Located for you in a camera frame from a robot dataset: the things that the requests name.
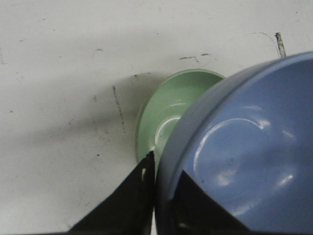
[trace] scuff mark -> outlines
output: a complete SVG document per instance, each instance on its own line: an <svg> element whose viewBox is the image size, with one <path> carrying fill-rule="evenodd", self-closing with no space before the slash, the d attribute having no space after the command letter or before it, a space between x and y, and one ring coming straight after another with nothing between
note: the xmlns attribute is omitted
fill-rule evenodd
<svg viewBox="0 0 313 235"><path fill-rule="evenodd" d="M5 62L3 61L3 56L2 56L1 47L0 47L0 65L5 65Z"/></svg>
<svg viewBox="0 0 313 235"><path fill-rule="evenodd" d="M272 41L273 45L274 45L275 48L276 48L277 54L278 54L278 56L280 57L279 48L276 46L276 43L275 43L275 41L272 39L271 36L269 36L268 34L263 33L263 32L255 32L255 33L251 33L251 34L263 34L263 35L267 36L267 37Z"/></svg>
<svg viewBox="0 0 313 235"><path fill-rule="evenodd" d="M195 61L200 64L199 60L197 60L197 58L196 58L195 55L193 55L193 56L185 56L185 57L181 57L181 58L179 58L179 59L180 59L180 60L195 59Z"/></svg>
<svg viewBox="0 0 313 235"><path fill-rule="evenodd" d="M286 57L286 51L285 51L282 35L280 34L280 32L277 32L277 33L275 33L275 37L277 40L280 58L285 58Z"/></svg>
<svg viewBox="0 0 313 235"><path fill-rule="evenodd" d="M112 86L112 90L113 90L113 95L114 95L115 102L116 102L116 105L117 105L117 108L118 108L119 116L121 117L121 120L122 120L123 132L126 133L126 131L125 131L125 123L124 123L124 116L123 116L123 113L122 113L121 105L119 104L119 101L118 101L118 98L117 98L115 86Z"/></svg>

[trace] green ceramic bowl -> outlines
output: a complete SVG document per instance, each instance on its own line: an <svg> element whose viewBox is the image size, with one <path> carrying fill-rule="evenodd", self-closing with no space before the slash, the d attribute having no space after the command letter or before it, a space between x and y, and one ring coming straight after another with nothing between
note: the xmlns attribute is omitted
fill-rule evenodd
<svg viewBox="0 0 313 235"><path fill-rule="evenodd" d="M136 156L154 151L158 166L176 123L191 104L224 77L208 70L184 70L168 77L141 108L136 130Z"/></svg>

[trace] white surface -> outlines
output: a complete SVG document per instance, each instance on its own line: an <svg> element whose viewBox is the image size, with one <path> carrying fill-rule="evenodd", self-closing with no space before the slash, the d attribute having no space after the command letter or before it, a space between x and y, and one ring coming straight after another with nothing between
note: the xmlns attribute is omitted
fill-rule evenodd
<svg viewBox="0 0 313 235"><path fill-rule="evenodd" d="M287 55L312 50L311 3L2 0L0 234L66 231L104 200L135 166L135 116L166 76L276 59L276 32Z"/></svg>

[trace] bowl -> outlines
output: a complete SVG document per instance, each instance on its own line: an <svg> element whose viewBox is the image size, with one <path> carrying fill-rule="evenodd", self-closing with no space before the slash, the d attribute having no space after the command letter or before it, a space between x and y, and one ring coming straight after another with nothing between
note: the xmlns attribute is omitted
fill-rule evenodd
<svg viewBox="0 0 313 235"><path fill-rule="evenodd" d="M185 171L249 229L313 233L313 52L219 82L181 117L156 179L158 234Z"/></svg>
<svg viewBox="0 0 313 235"><path fill-rule="evenodd" d="M156 167L168 137L183 113L210 87L224 77L208 70L184 70L169 76L141 108L135 138L141 161L154 151Z"/></svg>

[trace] blue bowl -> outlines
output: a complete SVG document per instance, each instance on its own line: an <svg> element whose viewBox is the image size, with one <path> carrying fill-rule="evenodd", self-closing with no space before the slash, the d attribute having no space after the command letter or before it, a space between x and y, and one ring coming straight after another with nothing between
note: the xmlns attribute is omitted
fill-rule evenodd
<svg viewBox="0 0 313 235"><path fill-rule="evenodd" d="M161 235L183 170L253 231L313 233L313 52L239 72L182 116L157 173Z"/></svg>

